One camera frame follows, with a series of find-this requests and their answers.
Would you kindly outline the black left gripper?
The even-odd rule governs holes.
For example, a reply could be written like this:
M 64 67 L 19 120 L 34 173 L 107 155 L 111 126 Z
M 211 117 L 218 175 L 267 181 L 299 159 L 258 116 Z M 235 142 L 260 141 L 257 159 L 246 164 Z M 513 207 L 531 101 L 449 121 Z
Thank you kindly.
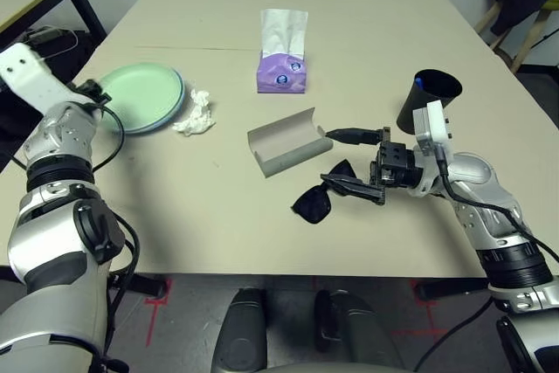
M 106 105 L 109 102 L 109 95 L 105 93 L 102 86 L 93 79 L 88 79 L 78 86 L 72 84 L 72 91 L 87 97 L 90 101 L 98 105 Z

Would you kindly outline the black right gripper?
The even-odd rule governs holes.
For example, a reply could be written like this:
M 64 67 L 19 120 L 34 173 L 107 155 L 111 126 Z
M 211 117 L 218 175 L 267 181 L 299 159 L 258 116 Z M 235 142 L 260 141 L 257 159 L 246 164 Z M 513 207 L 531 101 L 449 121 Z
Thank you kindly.
M 321 174 L 322 181 L 341 196 L 358 197 L 377 205 L 384 205 L 387 189 L 414 188 L 416 165 L 414 152 L 403 143 L 390 140 L 390 128 L 370 130 L 338 128 L 325 136 L 344 144 L 377 145 L 376 159 L 370 164 L 370 184 L 339 174 Z

